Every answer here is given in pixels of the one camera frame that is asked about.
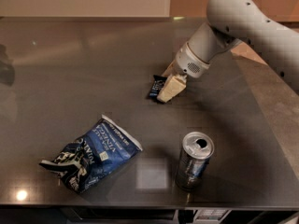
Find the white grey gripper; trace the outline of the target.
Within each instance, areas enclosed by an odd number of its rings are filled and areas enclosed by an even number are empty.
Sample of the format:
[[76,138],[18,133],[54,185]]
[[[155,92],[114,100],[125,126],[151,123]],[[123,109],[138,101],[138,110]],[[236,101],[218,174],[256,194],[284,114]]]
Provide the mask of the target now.
[[157,99],[162,103],[167,103],[186,88],[187,76],[199,78],[209,68],[209,64],[199,59],[185,43],[177,52],[174,62],[170,63],[162,73],[167,80],[160,90]]

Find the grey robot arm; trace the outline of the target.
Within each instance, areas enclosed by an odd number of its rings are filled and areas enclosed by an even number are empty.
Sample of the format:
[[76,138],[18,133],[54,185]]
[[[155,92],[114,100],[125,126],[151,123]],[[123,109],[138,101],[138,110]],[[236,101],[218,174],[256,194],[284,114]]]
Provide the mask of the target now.
[[199,78],[219,54],[249,45],[294,91],[299,91],[299,33],[267,18],[252,0],[209,0],[206,22],[163,72],[157,99],[166,103]]

